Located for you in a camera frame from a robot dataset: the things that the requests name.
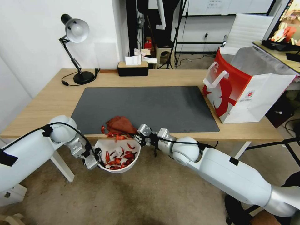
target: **red and white shopping bag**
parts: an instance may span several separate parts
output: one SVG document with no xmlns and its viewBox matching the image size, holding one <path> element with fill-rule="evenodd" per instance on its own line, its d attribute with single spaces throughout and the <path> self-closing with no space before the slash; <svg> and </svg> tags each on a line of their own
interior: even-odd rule
<svg viewBox="0 0 300 225">
<path fill-rule="evenodd" d="M 288 75 L 272 72 L 249 75 L 232 66 L 221 53 L 222 48 L 219 48 L 215 61 L 209 67 L 207 76 L 203 80 L 205 84 L 203 93 L 215 108 L 222 123 L 260 121 L 296 76 L 295 72 L 291 71 Z M 251 59 L 255 57 L 259 59 L 260 56 L 250 47 L 249 54 L 251 53 L 254 53 Z M 238 54 L 239 51 L 234 57 L 238 59 L 238 62 L 253 63 L 251 60 L 244 62 Z"/>
</svg>

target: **monitor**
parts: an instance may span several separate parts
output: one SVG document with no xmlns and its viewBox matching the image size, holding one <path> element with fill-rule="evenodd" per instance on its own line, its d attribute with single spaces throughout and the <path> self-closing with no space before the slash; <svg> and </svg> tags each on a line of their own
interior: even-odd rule
<svg viewBox="0 0 300 225">
<path fill-rule="evenodd" d="M 272 30 L 268 41 L 300 46 L 300 0 L 290 0 Z"/>
</svg>

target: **wooden desk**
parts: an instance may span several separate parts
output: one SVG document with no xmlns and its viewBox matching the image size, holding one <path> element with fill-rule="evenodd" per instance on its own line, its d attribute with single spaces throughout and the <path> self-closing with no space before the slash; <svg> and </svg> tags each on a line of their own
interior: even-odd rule
<svg viewBox="0 0 300 225">
<path fill-rule="evenodd" d="M 272 55 L 274 58 L 276 58 L 279 61 L 281 61 L 282 63 L 284 63 L 285 65 L 290 67 L 292 70 L 296 71 L 297 73 L 300 73 L 300 63 L 296 62 L 296 61 L 288 60 L 287 56 L 285 55 L 285 53 L 287 53 L 287 52 L 280 52 L 277 50 L 268 49 L 267 47 L 262 45 L 261 41 L 255 41 L 255 42 L 253 42 L 253 44 L 256 47 L 258 47 L 259 49 L 265 51 L 266 53 Z"/>
<path fill-rule="evenodd" d="M 64 86 L 61 83 L 61 78 L 74 71 L 74 69 L 61 69 L 0 136 L 2 138 L 18 138 L 47 124 L 55 116 L 71 116 L 86 87 L 197 85 L 202 90 L 202 81 L 207 72 L 206 70 L 149 70 L 147 77 L 119 77 L 117 72 L 99 73 L 97 79 L 89 84 L 77 87 Z M 72 78 L 71 75 L 67 77 L 66 81 L 71 84 Z M 220 132 L 172 133 L 172 135 L 177 138 L 190 136 L 198 141 L 273 142 L 283 140 L 283 137 L 265 117 L 260 122 L 222 124 L 207 99 L 206 102 L 220 128 Z M 103 134 L 86 136 L 89 139 L 106 138 Z"/>
</svg>

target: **tissue box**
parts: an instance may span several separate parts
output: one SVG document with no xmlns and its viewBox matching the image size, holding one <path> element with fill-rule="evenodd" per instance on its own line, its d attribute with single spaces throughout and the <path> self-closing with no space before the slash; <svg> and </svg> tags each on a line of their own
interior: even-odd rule
<svg viewBox="0 0 300 225">
<path fill-rule="evenodd" d="M 148 76 L 148 62 L 142 61 L 140 65 L 126 65 L 125 62 L 118 63 L 120 77 Z"/>
</svg>

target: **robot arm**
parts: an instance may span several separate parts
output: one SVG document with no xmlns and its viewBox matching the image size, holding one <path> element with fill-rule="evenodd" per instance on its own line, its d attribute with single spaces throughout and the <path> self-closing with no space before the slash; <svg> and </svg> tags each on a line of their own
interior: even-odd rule
<svg viewBox="0 0 300 225">
<path fill-rule="evenodd" d="M 292 216 L 300 209 L 299 187 L 276 187 L 269 184 L 253 167 L 191 137 L 176 139 L 161 128 L 158 133 L 145 124 L 135 136 L 142 146 L 154 145 L 181 165 L 197 172 L 203 179 L 246 203 L 264 207 L 273 215 Z"/>
<path fill-rule="evenodd" d="M 76 132 L 77 124 L 72 118 L 58 116 L 50 124 L 53 125 L 34 130 L 0 149 L 4 157 L 15 158 L 12 166 L 0 164 L 0 192 L 13 188 L 24 180 L 49 160 L 62 145 L 68 146 L 74 157 L 82 158 L 88 169 L 99 164 L 100 150 L 98 154 L 94 153 L 87 139 Z"/>
</svg>

